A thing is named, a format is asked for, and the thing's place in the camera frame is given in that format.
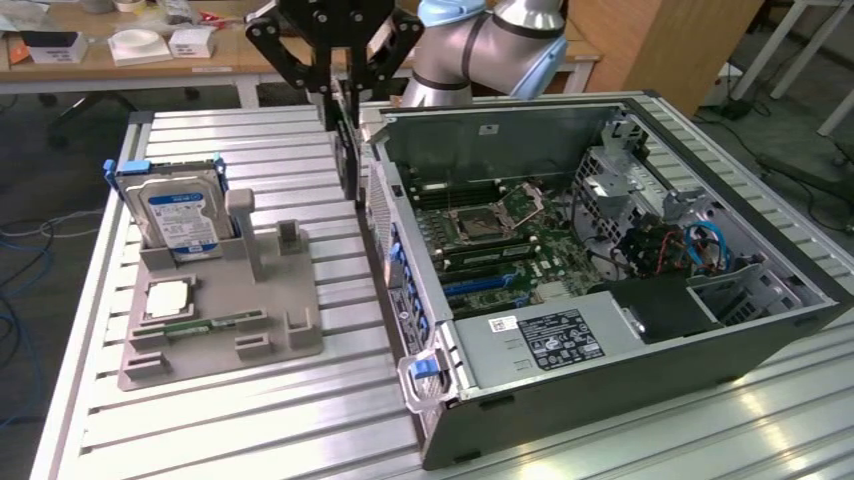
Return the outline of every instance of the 3d printed holder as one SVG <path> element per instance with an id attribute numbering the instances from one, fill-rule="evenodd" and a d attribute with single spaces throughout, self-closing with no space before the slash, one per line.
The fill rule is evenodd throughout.
<path id="1" fill-rule="evenodd" d="M 255 235 L 249 189 L 226 192 L 241 236 L 223 257 L 178 263 L 143 248 L 119 374 L 122 390 L 161 385 L 324 350 L 309 240 L 297 221 Z"/>

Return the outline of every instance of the blue expansion slot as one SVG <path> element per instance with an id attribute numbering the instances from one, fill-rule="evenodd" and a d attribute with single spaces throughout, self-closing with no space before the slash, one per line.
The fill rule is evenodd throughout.
<path id="1" fill-rule="evenodd" d="M 465 295 L 466 293 L 482 292 L 484 290 L 492 290 L 494 288 L 504 288 L 510 285 L 510 282 L 513 282 L 514 278 L 517 278 L 517 274 L 509 273 L 506 275 L 502 275 L 501 277 L 493 277 L 485 280 L 462 283 L 460 285 L 452 285 L 450 287 L 445 287 L 442 290 L 448 297 L 452 297 L 454 295 Z"/>

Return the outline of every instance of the power supply label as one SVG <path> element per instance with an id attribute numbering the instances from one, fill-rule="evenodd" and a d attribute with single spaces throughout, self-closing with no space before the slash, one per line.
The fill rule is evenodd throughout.
<path id="1" fill-rule="evenodd" d="M 520 320 L 518 326 L 537 365 L 544 370 L 605 357 L 578 310 Z"/>

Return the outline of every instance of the aluminum table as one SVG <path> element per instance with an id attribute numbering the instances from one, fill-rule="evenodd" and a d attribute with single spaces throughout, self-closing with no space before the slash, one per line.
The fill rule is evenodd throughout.
<path id="1" fill-rule="evenodd" d="M 638 99 L 854 289 L 848 253 L 673 107 Z M 119 390 L 141 235 L 111 194 L 34 479 L 837 478 L 854 472 L 851 314 L 732 384 L 424 471 L 356 210 L 344 200 L 314 107 L 159 113 L 129 127 L 121 161 L 215 152 L 230 164 L 231 186 L 255 190 L 258 229 L 297 218 L 310 231 L 326 349 L 316 357 Z M 692 182 L 669 155 L 650 148 L 650 161 L 674 185 Z"/>

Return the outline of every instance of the wooden table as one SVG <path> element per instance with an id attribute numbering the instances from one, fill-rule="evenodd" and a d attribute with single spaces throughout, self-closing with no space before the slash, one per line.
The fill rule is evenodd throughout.
<path id="1" fill-rule="evenodd" d="M 257 7 L 258 2 L 194 1 L 198 10 L 223 17 L 242 18 Z M 199 87 L 233 85 L 238 89 L 243 108 L 258 108 L 257 87 L 262 83 L 282 82 L 282 77 L 246 39 L 243 27 L 230 27 L 214 34 L 217 51 L 210 59 L 174 59 L 165 62 L 117 67 L 107 45 L 118 24 L 133 22 L 130 13 L 87 14 L 79 4 L 61 3 L 51 7 L 50 15 L 58 25 L 70 31 L 83 32 L 94 43 L 90 45 L 83 63 L 75 65 L 38 65 L 26 60 L 19 65 L 0 63 L 0 94 L 93 92 L 107 90 L 137 90 L 149 88 Z M 570 48 L 568 61 L 561 69 L 564 90 L 582 92 L 594 63 L 601 59 L 600 51 L 584 41 L 573 25 L 568 27 Z M 309 63 L 312 48 L 301 39 L 285 40 L 292 52 Z M 0 57 L 9 61 L 7 46 L 0 42 Z M 345 55 L 334 56 L 334 68 L 345 69 Z M 398 76 L 412 75 L 408 61 Z"/>
<path id="2" fill-rule="evenodd" d="M 241 1 L 194 2 L 193 5 L 199 10 L 227 17 L 243 17 L 250 10 L 243 8 L 246 4 Z M 258 75 L 246 74 L 241 68 L 242 54 L 255 51 L 245 37 L 243 28 L 215 32 L 217 51 L 210 59 L 174 59 L 117 67 L 107 38 L 115 33 L 117 25 L 133 22 L 137 16 L 119 12 L 90 15 L 75 3 L 55 4 L 50 15 L 63 29 L 81 31 L 95 40 L 86 58 L 75 65 L 38 65 L 33 60 L 11 65 L 6 70 L 0 65 L 0 94 L 233 85 L 238 88 L 242 106 L 258 108 Z M 0 56 L 7 59 L 6 45 L 0 44 L 0 48 Z"/>

